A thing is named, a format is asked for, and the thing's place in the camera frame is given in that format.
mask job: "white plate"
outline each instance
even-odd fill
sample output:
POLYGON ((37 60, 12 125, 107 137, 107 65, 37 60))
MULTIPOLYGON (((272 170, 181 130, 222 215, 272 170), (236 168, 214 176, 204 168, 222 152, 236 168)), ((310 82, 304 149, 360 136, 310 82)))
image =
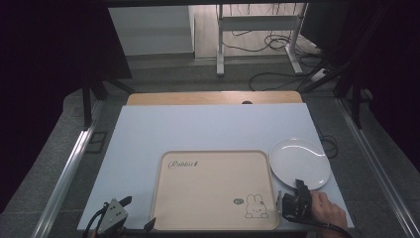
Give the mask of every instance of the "white plate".
POLYGON ((281 140, 269 153, 274 174, 289 186, 296 187, 296 179, 303 180, 310 190, 324 185, 331 167, 324 151, 299 138, 281 140))

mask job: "logo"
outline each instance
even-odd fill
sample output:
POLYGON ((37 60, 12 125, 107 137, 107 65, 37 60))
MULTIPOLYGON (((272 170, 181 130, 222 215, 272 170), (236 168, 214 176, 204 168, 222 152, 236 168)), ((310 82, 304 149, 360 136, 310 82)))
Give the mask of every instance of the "logo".
POLYGON ((167 167, 170 170, 176 169, 176 168, 190 168, 190 167, 196 167, 198 165, 198 162, 179 162, 179 161, 172 161, 167 164, 167 167))

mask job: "wall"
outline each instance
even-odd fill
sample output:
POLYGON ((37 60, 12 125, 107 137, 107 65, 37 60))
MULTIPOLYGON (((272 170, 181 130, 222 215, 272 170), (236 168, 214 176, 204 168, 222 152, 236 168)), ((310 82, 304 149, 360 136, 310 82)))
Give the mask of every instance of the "wall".
POLYGON ((188 6, 110 8, 126 56, 193 52, 188 6))

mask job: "tray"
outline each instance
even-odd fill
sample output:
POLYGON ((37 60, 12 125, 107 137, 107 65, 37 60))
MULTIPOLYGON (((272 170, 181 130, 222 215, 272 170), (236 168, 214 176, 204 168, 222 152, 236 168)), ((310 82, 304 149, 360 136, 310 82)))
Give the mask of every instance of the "tray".
POLYGON ((168 152, 160 161, 156 230, 271 230, 278 226, 261 151, 168 152))

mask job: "black curtain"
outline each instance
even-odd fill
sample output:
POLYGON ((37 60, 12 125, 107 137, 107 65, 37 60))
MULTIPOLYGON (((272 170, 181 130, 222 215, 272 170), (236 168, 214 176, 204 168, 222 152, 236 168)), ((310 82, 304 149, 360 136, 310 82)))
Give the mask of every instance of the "black curtain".
POLYGON ((105 5, 9 1, 0 5, 0 18, 3 210, 53 130, 65 96, 81 88, 83 77, 92 84, 102 80, 98 72, 114 79, 131 73, 105 5))

